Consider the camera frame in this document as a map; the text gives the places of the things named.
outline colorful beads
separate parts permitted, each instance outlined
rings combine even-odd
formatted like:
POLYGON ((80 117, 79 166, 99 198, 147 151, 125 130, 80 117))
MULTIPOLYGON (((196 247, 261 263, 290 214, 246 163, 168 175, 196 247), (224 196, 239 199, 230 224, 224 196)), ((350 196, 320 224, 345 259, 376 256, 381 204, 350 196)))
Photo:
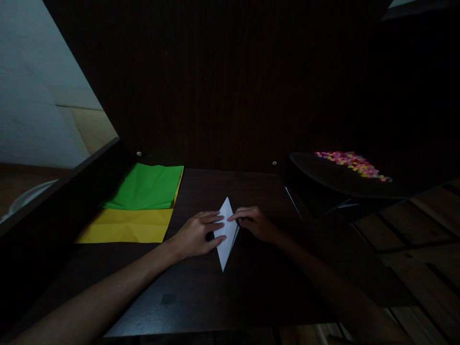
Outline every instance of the colorful beads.
POLYGON ((356 153, 342 152, 342 151, 330 151, 330 152, 314 152, 320 158, 325 158, 335 162, 335 164, 345 165, 349 169, 353 169, 362 177, 366 178, 378 178, 382 182, 391 182, 391 177, 383 176, 379 171, 370 164, 363 156, 359 156, 356 153))

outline hand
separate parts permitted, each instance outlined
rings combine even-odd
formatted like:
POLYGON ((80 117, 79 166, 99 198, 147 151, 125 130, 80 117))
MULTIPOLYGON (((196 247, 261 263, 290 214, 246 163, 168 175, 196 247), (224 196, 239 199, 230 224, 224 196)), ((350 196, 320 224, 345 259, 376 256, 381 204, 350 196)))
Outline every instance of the hand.
POLYGON ((219 211, 200 212, 191 217, 169 241, 175 245, 180 260, 197 255, 204 255, 221 244, 226 236, 219 236, 206 241, 208 232, 224 227, 224 223, 214 223, 223 220, 218 216, 219 211))
POLYGON ((269 221, 257 206, 240 207, 228 221, 235 219, 242 228, 248 229, 261 241, 275 244, 283 235, 281 230, 269 221))

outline finger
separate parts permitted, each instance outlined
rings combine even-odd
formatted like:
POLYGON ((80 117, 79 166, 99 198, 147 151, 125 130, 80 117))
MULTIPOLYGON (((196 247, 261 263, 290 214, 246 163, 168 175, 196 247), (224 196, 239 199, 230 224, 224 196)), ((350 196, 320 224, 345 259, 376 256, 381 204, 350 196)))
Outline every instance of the finger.
POLYGON ((219 213, 220 213, 220 211, 205 211, 205 212, 198 213, 195 217, 203 218, 203 217, 207 217, 207 216, 216 216, 219 213))
POLYGON ((238 211, 247 211, 247 210, 255 209, 255 208, 256 208, 256 206, 250 206, 250 207, 241 206, 241 207, 239 207, 239 208, 236 210, 236 212, 238 212, 238 211))
POLYGON ((238 223, 240 224, 242 228, 246 228, 247 230, 251 232, 255 229, 257 225, 256 223, 251 222, 249 219, 240 219, 238 223))
POLYGON ((207 216, 207 217, 202 217, 201 222, 203 224, 214 223, 215 221, 223 220, 224 218, 225 218, 224 216, 207 216))
POLYGON ((217 238, 213 240, 210 240, 209 242, 206 242, 205 243, 206 252, 207 253, 210 252, 211 250, 219 246, 219 244, 224 242, 226 239, 227 239, 227 236, 222 235, 222 236, 218 236, 217 238))
POLYGON ((225 223, 211 223, 211 224, 206 224, 206 233, 211 232, 211 231, 216 231, 225 226, 225 223))
POLYGON ((245 210, 245 211, 236 211, 233 214, 233 216, 231 216, 227 220, 232 221, 232 220, 235 220, 237 218, 247 218, 247 217, 253 218, 254 215, 255 215, 255 212, 256 212, 256 210, 254 208, 251 208, 251 209, 248 209, 248 210, 245 210))

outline forearm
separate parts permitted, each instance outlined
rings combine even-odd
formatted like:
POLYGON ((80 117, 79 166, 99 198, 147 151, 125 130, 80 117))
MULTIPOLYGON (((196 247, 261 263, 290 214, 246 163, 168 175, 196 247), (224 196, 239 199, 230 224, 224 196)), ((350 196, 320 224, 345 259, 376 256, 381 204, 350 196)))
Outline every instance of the forearm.
POLYGON ((180 261, 167 241, 47 315, 13 344, 87 344, 161 272, 180 261))
POLYGON ((358 341, 411 343, 405 333, 364 292, 342 279, 323 261, 288 237, 280 236, 275 245, 299 266, 358 341))

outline dark wooden desk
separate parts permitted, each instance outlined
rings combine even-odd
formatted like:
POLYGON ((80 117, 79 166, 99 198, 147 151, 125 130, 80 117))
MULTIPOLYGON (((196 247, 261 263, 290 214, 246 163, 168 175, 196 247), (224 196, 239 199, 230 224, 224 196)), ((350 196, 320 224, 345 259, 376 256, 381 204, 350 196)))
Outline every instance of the dark wooden desk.
MULTIPOLYGON (((166 239, 202 210, 258 205, 272 221, 307 246, 317 242, 339 272, 382 306, 410 304, 403 286, 349 228, 323 228, 300 219, 274 174, 185 169, 166 239)), ((15 336, 62 302, 147 253, 157 244, 73 246, 59 277, 8 333, 15 336)), ((301 272, 275 247, 248 231, 238 234, 225 272, 217 251, 184 260, 158 277, 106 336, 195 332, 332 321, 334 316, 301 272)))

